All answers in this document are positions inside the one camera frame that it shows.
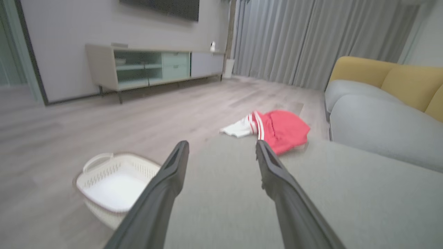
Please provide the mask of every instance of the gray fabric surface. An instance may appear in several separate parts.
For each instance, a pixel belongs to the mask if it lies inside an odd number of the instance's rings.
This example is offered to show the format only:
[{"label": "gray fabric surface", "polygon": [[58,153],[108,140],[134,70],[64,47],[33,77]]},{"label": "gray fabric surface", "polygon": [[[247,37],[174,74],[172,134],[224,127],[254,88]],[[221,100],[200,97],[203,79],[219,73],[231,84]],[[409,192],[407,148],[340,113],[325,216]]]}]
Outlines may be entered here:
[{"label": "gray fabric surface", "polygon": [[442,248],[443,174],[326,140],[280,159],[346,248]]},{"label": "gray fabric surface", "polygon": [[239,1],[233,72],[324,90],[341,56],[397,62],[418,8],[374,0]]},{"label": "gray fabric surface", "polygon": [[409,106],[346,95],[330,127],[334,142],[443,172],[443,123]]},{"label": "gray fabric surface", "polygon": [[219,135],[190,156],[165,249],[284,248],[275,204],[261,189],[256,140]]},{"label": "gray fabric surface", "polygon": [[356,81],[334,80],[328,84],[325,91],[326,111],[331,113],[337,100],[347,94],[364,95],[398,104],[403,103],[378,87]]},{"label": "gray fabric surface", "polygon": [[[284,247],[255,143],[220,135],[190,157],[164,248]],[[281,160],[347,248],[443,245],[443,174],[311,137]]]}]

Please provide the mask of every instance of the white wall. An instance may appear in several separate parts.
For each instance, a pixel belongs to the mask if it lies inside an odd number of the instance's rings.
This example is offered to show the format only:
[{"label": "white wall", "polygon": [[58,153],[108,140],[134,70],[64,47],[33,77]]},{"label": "white wall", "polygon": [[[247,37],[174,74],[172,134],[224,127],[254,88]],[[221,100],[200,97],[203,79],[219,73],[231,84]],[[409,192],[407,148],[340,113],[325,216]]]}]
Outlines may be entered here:
[{"label": "white wall", "polygon": [[430,3],[408,52],[406,64],[443,66],[443,0]]},{"label": "white wall", "polygon": [[92,83],[85,43],[130,47],[209,50],[226,47],[229,4],[200,0],[199,22],[164,16],[119,0],[21,0],[49,101],[98,92]]}]

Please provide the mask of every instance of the white cabinet door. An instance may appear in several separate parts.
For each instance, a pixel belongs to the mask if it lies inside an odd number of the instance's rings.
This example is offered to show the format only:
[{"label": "white cabinet door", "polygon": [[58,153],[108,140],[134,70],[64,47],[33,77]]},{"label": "white cabinet door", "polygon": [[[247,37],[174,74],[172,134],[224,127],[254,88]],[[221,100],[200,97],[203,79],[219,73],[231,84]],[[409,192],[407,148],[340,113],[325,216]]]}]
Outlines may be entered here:
[{"label": "white cabinet door", "polygon": [[221,74],[223,71],[223,54],[192,52],[191,77],[204,77]]},{"label": "white cabinet door", "polygon": [[222,74],[223,73],[223,59],[224,54],[212,54],[211,58],[211,74]]}]

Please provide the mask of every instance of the wall-mounted tv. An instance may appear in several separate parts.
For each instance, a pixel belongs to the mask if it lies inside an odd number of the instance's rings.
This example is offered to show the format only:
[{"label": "wall-mounted tv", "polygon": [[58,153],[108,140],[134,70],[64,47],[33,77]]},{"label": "wall-mounted tv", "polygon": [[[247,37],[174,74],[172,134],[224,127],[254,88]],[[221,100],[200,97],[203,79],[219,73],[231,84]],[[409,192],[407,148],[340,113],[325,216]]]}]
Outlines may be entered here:
[{"label": "wall-mounted tv", "polygon": [[120,0],[120,2],[141,8],[152,8],[166,15],[198,22],[200,0]]}]

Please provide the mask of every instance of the gray curtain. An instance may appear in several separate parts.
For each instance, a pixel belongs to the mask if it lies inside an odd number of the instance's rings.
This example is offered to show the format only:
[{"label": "gray curtain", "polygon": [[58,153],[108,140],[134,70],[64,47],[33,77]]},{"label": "gray curtain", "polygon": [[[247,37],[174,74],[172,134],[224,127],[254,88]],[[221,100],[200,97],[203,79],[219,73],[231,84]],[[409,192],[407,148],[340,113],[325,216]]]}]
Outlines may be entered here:
[{"label": "gray curtain", "polygon": [[397,62],[418,9],[397,0],[240,1],[233,72],[324,90],[341,56]]}]

